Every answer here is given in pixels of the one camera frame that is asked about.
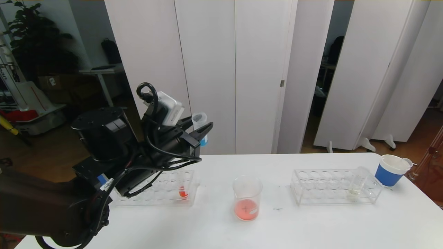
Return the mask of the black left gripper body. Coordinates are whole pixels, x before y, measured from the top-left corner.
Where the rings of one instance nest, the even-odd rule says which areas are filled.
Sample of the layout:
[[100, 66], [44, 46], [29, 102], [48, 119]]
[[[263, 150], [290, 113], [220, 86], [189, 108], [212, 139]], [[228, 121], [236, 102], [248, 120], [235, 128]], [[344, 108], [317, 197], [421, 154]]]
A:
[[154, 132], [153, 144], [162, 151], [152, 149], [152, 162], [156, 167], [185, 167], [199, 158], [200, 143], [177, 127], [163, 126]]

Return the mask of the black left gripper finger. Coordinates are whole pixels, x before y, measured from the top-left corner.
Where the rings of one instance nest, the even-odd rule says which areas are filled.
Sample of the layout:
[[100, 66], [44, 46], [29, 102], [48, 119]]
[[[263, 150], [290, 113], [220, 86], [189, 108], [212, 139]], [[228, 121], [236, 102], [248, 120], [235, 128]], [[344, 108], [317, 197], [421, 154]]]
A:
[[191, 132], [190, 136], [193, 137], [197, 141], [202, 141], [204, 139], [204, 137], [206, 137], [207, 134], [209, 134], [209, 132], [212, 130], [213, 126], [214, 126], [214, 123], [209, 122], [209, 123], [205, 124], [204, 126]]
[[182, 118], [176, 123], [176, 128], [179, 128], [182, 130], [187, 130], [192, 126], [193, 126], [193, 122], [192, 122], [191, 116], [188, 116], [186, 118]]

